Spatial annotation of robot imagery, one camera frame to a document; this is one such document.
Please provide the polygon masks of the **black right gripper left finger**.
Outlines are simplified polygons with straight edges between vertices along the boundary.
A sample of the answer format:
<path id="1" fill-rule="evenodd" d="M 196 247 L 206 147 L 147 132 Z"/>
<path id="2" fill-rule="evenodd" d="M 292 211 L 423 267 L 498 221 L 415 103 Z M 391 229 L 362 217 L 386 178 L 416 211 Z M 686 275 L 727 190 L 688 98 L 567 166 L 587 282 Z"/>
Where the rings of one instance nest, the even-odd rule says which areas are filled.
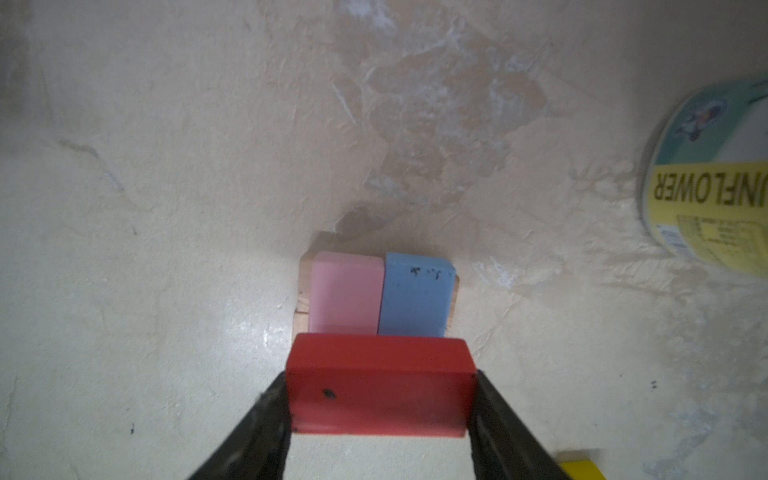
<path id="1" fill-rule="evenodd" d="M 291 435 L 286 375 L 281 372 L 190 479 L 282 479 Z"/>

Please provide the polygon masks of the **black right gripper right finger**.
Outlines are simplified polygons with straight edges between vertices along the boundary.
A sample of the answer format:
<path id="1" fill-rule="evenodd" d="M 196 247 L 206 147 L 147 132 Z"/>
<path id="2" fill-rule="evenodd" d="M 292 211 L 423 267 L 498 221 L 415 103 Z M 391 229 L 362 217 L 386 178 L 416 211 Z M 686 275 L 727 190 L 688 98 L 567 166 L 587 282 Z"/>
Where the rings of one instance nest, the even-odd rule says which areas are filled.
<path id="1" fill-rule="evenodd" d="M 468 422 L 473 471 L 477 480 L 568 480 L 483 371 Z"/>

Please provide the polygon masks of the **yellow rectangular wood block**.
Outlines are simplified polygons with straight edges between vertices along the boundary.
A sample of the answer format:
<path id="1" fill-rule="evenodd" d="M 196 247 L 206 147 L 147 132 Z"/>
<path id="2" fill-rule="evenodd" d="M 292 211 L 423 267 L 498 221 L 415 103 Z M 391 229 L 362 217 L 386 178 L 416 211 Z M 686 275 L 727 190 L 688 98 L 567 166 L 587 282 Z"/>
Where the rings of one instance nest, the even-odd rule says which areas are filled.
<path id="1" fill-rule="evenodd" d="M 572 480 L 606 480 L 602 472 L 590 460 L 561 462 L 559 466 Z"/>

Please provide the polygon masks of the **red wood block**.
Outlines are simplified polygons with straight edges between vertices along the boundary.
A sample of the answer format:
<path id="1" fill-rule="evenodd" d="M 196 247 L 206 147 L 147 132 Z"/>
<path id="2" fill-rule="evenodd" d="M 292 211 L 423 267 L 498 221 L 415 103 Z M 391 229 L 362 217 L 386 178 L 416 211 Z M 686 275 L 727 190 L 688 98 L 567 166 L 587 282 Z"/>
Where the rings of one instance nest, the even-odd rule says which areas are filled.
<path id="1" fill-rule="evenodd" d="M 294 432 L 461 437 L 477 383 L 465 341 L 302 333 L 286 362 Z"/>

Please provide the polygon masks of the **pink wood block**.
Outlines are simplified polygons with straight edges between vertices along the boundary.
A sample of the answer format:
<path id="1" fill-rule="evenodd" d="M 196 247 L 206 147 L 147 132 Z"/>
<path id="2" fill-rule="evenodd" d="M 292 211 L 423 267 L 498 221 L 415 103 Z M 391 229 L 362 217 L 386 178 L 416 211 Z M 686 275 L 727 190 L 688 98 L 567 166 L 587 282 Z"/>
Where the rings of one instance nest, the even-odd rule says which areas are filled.
<path id="1" fill-rule="evenodd" d="M 384 276 L 380 257 L 319 252 L 311 269 L 309 331 L 375 335 Z"/>

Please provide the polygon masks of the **light blue wood block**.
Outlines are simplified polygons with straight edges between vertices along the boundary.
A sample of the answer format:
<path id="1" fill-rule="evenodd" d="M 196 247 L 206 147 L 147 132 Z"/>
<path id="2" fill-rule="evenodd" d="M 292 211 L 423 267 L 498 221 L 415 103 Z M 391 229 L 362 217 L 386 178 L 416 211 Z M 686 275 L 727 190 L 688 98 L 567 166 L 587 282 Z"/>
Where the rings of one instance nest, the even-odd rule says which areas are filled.
<path id="1" fill-rule="evenodd" d="M 443 337 L 455 284 L 448 260 L 388 252 L 378 334 Z"/>

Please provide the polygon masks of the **natural wood block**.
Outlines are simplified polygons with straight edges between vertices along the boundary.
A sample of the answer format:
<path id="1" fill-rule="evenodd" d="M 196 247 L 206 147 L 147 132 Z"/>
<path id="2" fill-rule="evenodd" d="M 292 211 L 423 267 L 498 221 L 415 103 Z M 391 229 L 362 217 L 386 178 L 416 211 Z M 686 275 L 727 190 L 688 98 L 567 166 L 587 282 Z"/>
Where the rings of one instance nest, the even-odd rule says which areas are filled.
<path id="1" fill-rule="evenodd" d="M 449 330 L 451 329 L 451 327 L 453 325 L 453 320 L 454 320 L 455 311 L 456 311 L 457 298 L 458 298 L 458 294 L 459 294 L 459 291 L 460 291 L 460 283 L 461 283 L 461 279 L 460 279 L 460 277 L 457 274 L 455 276 L 455 280 L 454 280 L 454 286 L 453 286 L 452 295 L 451 295 L 449 313 L 448 313 L 448 316 L 447 316 L 447 319 L 446 319 L 446 329 L 445 329 L 446 335 L 448 334 Z"/>
<path id="2" fill-rule="evenodd" d="M 299 262 L 297 303 L 293 313 L 292 338 L 309 331 L 309 303 L 313 253 L 306 252 Z"/>

